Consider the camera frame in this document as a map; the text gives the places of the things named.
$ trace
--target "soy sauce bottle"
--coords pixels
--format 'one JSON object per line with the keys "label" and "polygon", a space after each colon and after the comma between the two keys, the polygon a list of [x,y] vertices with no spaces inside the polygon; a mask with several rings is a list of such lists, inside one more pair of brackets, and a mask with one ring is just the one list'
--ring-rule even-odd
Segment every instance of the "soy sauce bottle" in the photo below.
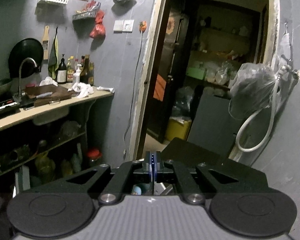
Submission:
{"label": "soy sauce bottle", "polygon": [[58,67],[57,82],[58,84],[65,84],[67,82],[67,66],[65,63],[65,54],[62,54],[62,59]]}

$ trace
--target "electrical outlet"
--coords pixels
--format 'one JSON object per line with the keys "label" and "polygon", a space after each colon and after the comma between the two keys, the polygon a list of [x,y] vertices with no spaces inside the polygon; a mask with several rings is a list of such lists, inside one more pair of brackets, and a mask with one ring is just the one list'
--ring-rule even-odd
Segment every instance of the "electrical outlet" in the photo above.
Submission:
{"label": "electrical outlet", "polygon": [[116,20],[114,21],[113,31],[114,32],[122,32],[124,20]]}
{"label": "electrical outlet", "polygon": [[132,33],[134,20],[124,20],[123,22],[123,32]]}

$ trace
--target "power cord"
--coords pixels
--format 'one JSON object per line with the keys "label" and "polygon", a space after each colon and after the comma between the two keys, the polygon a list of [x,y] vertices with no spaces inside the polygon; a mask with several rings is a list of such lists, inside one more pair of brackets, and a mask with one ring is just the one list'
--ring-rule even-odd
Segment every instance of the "power cord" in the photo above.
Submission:
{"label": "power cord", "polygon": [[139,24],[139,31],[141,32],[141,43],[140,43],[140,50],[139,50],[139,55],[138,55],[138,60],[137,60],[137,65],[136,69],[134,71],[134,79],[133,79],[133,90],[132,90],[132,99],[131,99],[131,105],[130,105],[130,112],[129,112],[129,120],[128,120],[128,125],[127,128],[123,134],[123,143],[124,143],[124,151],[123,151],[123,160],[125,160],[127,156],[127,146],[126,146],[126,136],[129,131],[129,128],[131,126],[131,115],[132,115],[132,106],[133,106],[133,100],[134,100],[134,90],[135,90],[135,85],[136,85],[136,76],[137,76],[137,69],[140,61],[140,56],[141,56],[141,51],[142,51],[142,38],[143,38],[143,33],[146,30],[146,22],[140,22]]}

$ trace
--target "plastic bottle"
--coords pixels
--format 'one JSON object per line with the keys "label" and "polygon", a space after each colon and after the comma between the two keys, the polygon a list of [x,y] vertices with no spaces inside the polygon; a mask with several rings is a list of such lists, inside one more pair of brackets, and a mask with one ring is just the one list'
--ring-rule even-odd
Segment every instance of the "plastic bottle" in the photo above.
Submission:
{"label": "plastic bottle", "polygon": [[74,60],[74,73],[75,73],[75,71],[77,70],[78,65],[80,65],[80,64],[79,64],[79,60],[76,58],[76,59]]}
{"label": "plastic bottle", "polygon": [[73,80],[72,80],[72,84],[75,83],[79,83],[80,82],[80,67],[78,66],[77,70],[75,71],[75,73],[73,74]]}
{"label": "plastic bottle", "polygon": [[68,68],[67,68],[67,82],[72,82],[73,74],[74,74],[74,56],[71,56],[68,61]]}

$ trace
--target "gray striped surface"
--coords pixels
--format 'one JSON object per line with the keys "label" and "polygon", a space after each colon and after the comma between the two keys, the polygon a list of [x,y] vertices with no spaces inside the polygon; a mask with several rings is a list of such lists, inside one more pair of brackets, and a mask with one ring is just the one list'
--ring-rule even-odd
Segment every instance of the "gray striped surface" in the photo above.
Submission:
{"label": "gray striped surface", "polygon": [[[83,230],[64,240],[237,240],[218,227],[201,206],[187,205],[178,196],[126,196],[100,208]],[[289,240],[287,236],[272,238]],[[16,236],[14,240],[29,240]]]}

